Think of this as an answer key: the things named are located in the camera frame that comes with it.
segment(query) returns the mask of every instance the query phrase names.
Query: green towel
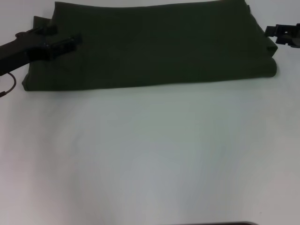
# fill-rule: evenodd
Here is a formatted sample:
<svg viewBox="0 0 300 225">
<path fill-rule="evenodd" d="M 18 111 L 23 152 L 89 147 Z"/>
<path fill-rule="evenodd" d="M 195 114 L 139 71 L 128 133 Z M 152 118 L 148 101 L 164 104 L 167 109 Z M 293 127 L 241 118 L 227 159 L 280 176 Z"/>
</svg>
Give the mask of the green towel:
<svg viewBox="0 0 300 225">
<path fill-rule="evenodd" d="M 25 90 L 90 90 L 272 77 L 276 45 L 244 0 L 149 7 L 56 2 L 53 42 L 81 33 L 76 52 L 30 64 Z"/>
</svg>

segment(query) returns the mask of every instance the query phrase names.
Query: dark green fabric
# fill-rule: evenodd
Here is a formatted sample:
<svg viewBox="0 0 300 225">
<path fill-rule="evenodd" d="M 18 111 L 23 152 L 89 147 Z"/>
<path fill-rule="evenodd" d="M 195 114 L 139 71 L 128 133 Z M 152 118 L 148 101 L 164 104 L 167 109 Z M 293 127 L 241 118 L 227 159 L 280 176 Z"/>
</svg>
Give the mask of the dark green fabric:
<svg viewBox="0 0 300 225">
<path fill-rule="evenodd" d="M 34 26 L 49 21 L 35 17 Z M 82 33 L 78 51 L 30 64 L 26 90 L 88 90 L 272 77 L 276 45 L 244 0 L 150 7 L 55 3 L 49 41 Z"/>
</svg>

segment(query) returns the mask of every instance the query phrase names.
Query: black clamp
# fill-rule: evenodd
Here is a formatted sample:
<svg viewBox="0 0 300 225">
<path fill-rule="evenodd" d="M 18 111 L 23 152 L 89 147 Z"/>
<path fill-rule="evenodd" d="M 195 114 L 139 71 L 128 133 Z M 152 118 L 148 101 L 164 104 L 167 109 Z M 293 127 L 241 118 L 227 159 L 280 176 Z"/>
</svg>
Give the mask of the black clamp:
<svg viewBox="0 0 300 225">
<path fill-rule="evenodd" d="M 46 36 L 57 34 L 55 25 L 17 33 L 16 40 L 0 46 L 0 76 L 37 60 L 53 60 L 75 51 L 81 44 L 80 34 L 49 44 Z"/>
<path fill-rule="evenodd" d="M 276 44 L 288 44 L 292 48 L 300 48 L 300 23 L 296 26 L 276 25 L 268 26 L 265 32 L 266 37 L 277 37 Z"/>
</svg>

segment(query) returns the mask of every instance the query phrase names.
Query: white table surface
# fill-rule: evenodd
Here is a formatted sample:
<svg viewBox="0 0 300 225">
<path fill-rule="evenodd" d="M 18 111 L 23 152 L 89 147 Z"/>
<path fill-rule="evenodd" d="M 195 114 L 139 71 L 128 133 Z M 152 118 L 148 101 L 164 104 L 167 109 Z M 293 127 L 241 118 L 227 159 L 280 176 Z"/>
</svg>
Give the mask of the white table surface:
<svg viewBox="0 0 300 225">
<path fill-rule="evenodd" d="M 300 23 L 300 1 L 247 2 L 263 29 Z M 0 45 L 53 9 L 2 1 Z M 14 71 L 0 99 L 0 224 L 300 224 L 300 50 L 275 59 L 271 79 L 85 92 L 28 93 L 28 67 Z"/>
</svg>

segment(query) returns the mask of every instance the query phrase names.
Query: black cable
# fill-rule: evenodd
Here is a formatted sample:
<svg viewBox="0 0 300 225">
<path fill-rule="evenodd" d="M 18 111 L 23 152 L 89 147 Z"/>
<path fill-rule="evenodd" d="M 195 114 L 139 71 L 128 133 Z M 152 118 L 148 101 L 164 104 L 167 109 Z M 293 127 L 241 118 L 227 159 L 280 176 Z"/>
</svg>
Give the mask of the black cable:
<svg viewBox="0 0 300 225">
<path fill-rule="evenodd" d="M 9 92 L 11 92 L 11 91 L 15 88 L 15 86 L 16 86 L 16 84 L 17 84 L 17 80 L 16 80 L 15 76 L 12 75 L 11 73 L 8 73 L 8 74 L 13 78 L 13 80 L 14 80 L 14 85 L 13 85 L 13 86 L 11 87 L 11 89 L 9 89 L 8 91 L 0 92 L 0 97 L 3 97 L 3 96 L 5 96 L 5 95 L 7 95 Z"/>
</svg>

